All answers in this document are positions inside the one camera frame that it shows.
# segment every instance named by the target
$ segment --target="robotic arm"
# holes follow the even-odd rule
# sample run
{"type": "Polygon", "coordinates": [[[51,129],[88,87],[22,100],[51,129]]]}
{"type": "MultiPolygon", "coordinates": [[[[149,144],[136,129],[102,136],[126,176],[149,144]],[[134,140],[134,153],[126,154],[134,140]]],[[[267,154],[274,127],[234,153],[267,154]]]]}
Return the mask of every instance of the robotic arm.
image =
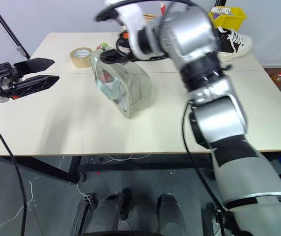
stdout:
{"type": "Polygon", "coordinates": [[[189,92],[196,142],[212,152],[215,177],[228,209],[225,227],[234,235],[281,236],[281,179],[245,138],[246,115],[220,67],[219,46],[207,14],[190,2],[185,12],[167,12],[163,19],[145,25],[140,8],[124,2],[128,1],[108,1],[114,4],[96,20],[114,18],[124,24],[130,51],[104,52],[101,60],[122,63],[156,54],[170,57],[189,92]]]}
{"type": "Polygon", "coordinates": [[[7,102],[9,98],[17,99],[35,92],[46,90],[54,85],[59,76],[37,75],[22,80],[24,75],[37,73],[48,69],[54,63],[45,58],[34,58],[14,64],[0,64],[0,103],[7,102]]]}

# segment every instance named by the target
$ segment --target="silver robotic arm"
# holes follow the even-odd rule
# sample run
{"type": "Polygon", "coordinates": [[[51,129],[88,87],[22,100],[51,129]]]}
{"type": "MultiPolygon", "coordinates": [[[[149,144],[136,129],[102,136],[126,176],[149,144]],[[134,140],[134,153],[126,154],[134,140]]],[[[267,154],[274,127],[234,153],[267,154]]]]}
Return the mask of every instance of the silver robotic arm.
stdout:
{"type": "MultiPolygon", "coordinates": [[[[124,15],[125,7],[111,5],[96,20],[115,18],[128,26],[132,58],[165,53],[173,60],[189,92],[195,139],[212,152],[216,181],[227,208],[225,227],[234,235],[281,236],[281,179],[245,138],[247,118],[230,78],[220,67],[219,46],[207,14],[192,3],[185,12],[167,12],[163,22],[161,18],[147,26],[138,22],[137,29],[132,29],[130,18],[140,13],[139,7],[129,5],[129,11],[137,9],[129,12],[130,17],[124,15]]],[[[107,58],[102,60],[116,62],[107,58]]]]}

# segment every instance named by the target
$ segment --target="white wire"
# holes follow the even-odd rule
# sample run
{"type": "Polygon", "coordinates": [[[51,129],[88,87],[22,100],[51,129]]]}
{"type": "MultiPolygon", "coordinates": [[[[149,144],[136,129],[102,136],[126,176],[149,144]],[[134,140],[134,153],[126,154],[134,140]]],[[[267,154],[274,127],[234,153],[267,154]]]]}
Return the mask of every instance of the white wire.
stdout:
{"type": "Polygon", "coordinates": [[[36,179],[38,179],[38,178],[40,178],[41,176],[38,176],[38,177],[36,177],[36,178],[33,178],[31,181],[33,181],[33,180],[36,180],[36,179]]]}
{"type": "Polygon", "coordinates": [[[62,163],[62,161],[64,160],[64,157],[65,157],[65,156],[63,156],[62,160],[60,161],[60,164],[59,164],[58,168],[61,167],[61,163],[62,163]]]}
{"type": "Polygon", "coordinates": [[[111,157],[111,156],[109,156],[109,155],[106,155],[108,158],[110,158],[110,160],[108,160],[108,161],[102,163],[102,165],[104,165],[104,164],[106,164],[106,163],[108,163],[108,162],[111,162],[111,161],[127,161],[127,160],[143,159],[143,158],[146,158],[146,157],[148,157],[148,156],[150,156],[150,155],[151,155],[151,154],[148,154],[148,155],[142,156],[142,157],[134,157],[134,158],[131,158],[133,155],[130,155],[129,158],[126,158],[126,159],[115,159],[115,158],[113,158],[113,157],[111,157]]]}
{"type": "Polygon", "coordinates": [[[78,187],[78,183],[76,184],[76,186],[77,186],[77,189],[78,189],[79,193],[82,194],[84,196],[84,198],[89,199],[89,196],[87,196],[86,194],[84,194],[80,191],[80,188],[78,187]]]}
{"type": "MultiPolygon", "coordinates": [[[[31,203],[31,201],[33,200],[32,183],[31,183],[30,181],[29,181],[29,183],[30,183],[30,191],[31,191],[31,200],[30,200],[29,202],[27,202],[27,204],[31,203]]],[[[16,214],[12,219],[3,222],[3,223],[0,225],[0,228],[1,228],[3,225],[7,224],[8,222],[10,222],[10,221],[16,219],[16,217],[19,215],[19,213],[21,212],[21,210],[22,210],[23,208],[24,208],[24,206],[22,206],[22,207],[18,210],[17,214],[16,214]]]]}

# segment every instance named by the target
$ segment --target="tape roll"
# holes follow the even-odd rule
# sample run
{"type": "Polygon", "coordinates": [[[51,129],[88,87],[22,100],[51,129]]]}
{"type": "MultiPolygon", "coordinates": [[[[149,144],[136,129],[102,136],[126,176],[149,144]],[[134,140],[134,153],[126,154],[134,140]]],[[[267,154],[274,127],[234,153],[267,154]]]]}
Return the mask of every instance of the tape roll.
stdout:
{"type": "Polygon", "coordinates": [[[89,55],[92,52],[90,48],[77,48],[71,51],[70,57],[77,68],[91,67],[89,55]]]}

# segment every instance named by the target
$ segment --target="gray floor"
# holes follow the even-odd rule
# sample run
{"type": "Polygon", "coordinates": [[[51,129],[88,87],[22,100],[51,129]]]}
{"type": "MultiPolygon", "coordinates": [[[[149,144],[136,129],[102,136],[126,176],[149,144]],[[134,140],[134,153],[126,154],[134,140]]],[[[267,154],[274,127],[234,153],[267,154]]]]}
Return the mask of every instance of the gray floor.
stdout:
{"type": "MultiPolygon", "coordinates": [[[[43,157],[47,163],[67,170],[70,158],[43,157]]],[[[22,170],[28,201],[26,235],[68,236],[82,198],[76,185],[62,183],[22,170]]],[[[204,171],[216,194],[217,186],[204,171]]],[[[171,193],[178,200],[185,219],[187,235],[201,236],[201,208],[211,202],[194,170],[124,171],[88,173],[87,180],[79,184],[81,191],[94,192],[102,202],[109,194],[129,187],[133,192],[132,209],[127,221],[120,222],[119,230],[157,232],[156,203],[163,193],[171,193]]],[[[0,162],[0,224],[13,218],[22,206],[22,197],[14,167],[0,162]]],[[[0,228],[0,235],[19,235],[22,213],[0,228]]]]}

